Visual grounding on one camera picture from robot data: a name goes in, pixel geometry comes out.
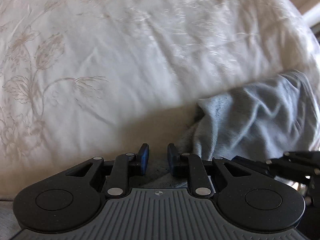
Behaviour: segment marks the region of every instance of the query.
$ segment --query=light blue cloth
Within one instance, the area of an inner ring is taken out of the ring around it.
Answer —
[[[198,103],[196,122],[178,143],[203,160],[239,155],[264,161],[316,149],[319,108],[307,77],[288,72]]]

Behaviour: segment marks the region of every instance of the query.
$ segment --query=bed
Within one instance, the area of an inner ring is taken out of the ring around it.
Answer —
[[[93,156],[165,157],[196,102],[296,69],[319,45],[288,0],[1,0],[0,195]]]

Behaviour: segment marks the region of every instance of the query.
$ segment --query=gray blanket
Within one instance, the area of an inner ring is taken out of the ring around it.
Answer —
[[[204,160],[214,156],[252,160],[282,156],[284,151],[318,149],[319,109],[306,76],[289,72],[202,99],[195,124],[176,144],[179,152],[192,152]],[[133,187],[179,187],[186,181],[168,173],[166,155],[150,160],[144,178]],[[11,203],[0,202],[0,239],[18,230]]]

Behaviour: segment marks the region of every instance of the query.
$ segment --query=ribbed rubber surface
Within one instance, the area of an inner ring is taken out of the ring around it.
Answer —
[[[14,240],[302,240],[295,229],[257,234],[227,222],[210,200],[186,189],[133,189],[125,198],[107,201],[101,213],[82,228],[62,234],[23,230]]]

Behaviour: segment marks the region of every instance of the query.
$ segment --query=crosshair logo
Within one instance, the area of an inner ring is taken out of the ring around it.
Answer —
[[[155,194],[156,194],[157,196],[161,196],[161,195],[164,194],[164,192],[162,192],[161,190],[158,190],[158,191],[155,192]]]

